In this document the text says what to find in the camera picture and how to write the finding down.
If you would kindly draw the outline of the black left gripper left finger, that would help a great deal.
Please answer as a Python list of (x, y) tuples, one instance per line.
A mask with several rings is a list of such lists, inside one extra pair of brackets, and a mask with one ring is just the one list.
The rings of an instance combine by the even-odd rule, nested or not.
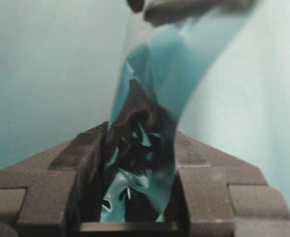
[(68, 237), (99, 221), (107, 124), (0, 170), (0, 237)]

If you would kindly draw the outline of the lattice finger of the black right gripper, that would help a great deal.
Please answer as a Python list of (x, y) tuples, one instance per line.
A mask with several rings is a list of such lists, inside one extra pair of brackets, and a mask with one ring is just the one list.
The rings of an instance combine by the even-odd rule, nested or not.
[(152, 26), (181, 21), (188, 17), (200, 17), (214, 7), (224, 12), (249, 11), (253, 0), (128, 0), (134, 13), (143, 13), (143, 19)]

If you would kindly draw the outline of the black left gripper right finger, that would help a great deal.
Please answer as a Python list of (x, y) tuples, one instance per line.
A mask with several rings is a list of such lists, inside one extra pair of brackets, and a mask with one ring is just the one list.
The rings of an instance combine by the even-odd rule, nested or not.
[(191, 237), (290, 237), (284, 195), (246, 161), (181, 132), (176, 170)]

